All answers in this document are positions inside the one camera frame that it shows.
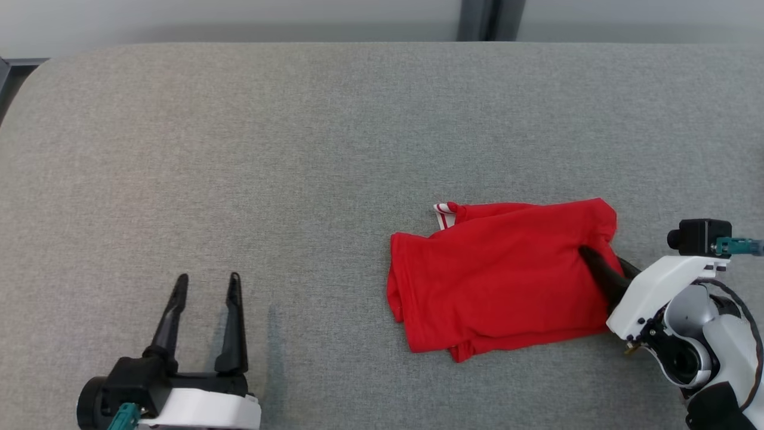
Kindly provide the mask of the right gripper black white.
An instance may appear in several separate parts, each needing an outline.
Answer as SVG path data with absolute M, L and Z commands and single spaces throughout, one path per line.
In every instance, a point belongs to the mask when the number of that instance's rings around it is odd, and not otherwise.
M 642 271 L 618 258 L 620 275 L 594 248 L 580 247 L 579 255 L 608 305 L 608 328 L 623 340 L 640 335 L 640 319 L 653 318 L 694 281 L 715 278 L 729 264 L 715 257 L 663 256 Z

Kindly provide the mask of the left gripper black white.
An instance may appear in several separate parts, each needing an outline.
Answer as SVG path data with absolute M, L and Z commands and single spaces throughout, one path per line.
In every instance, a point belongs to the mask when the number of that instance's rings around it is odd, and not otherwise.
M 175 360 L 188 286 L 188 274 L 179 275 L 144 357 Z M 161 413 L 156 418 L 141 418 L 141 430 L 260 430 L 261 406 L 243 375 L 248 372 L 248 351 L 237 272 L 229 278 L 226 308 L 223 345 L 215 360 L 218 374 L 183 373 L 170 378 L 172 391 Z

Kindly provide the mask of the red basketball jersey white trim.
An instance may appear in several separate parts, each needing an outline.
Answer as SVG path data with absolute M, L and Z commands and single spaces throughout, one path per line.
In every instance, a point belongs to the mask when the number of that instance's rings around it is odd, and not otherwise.
M 603 199 L 561 204 L 439 204 L 439 230 L 390 237 L 387 300 L 412 353 L 462 363 L 606 331 L 608 302 L 580 247 L 622 274 Z

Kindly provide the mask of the grey partition post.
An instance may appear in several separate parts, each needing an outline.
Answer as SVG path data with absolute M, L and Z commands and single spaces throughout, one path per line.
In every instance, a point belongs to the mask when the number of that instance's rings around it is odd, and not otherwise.
M 527 0 L 461 0 L 457 41 L 516 41 Z

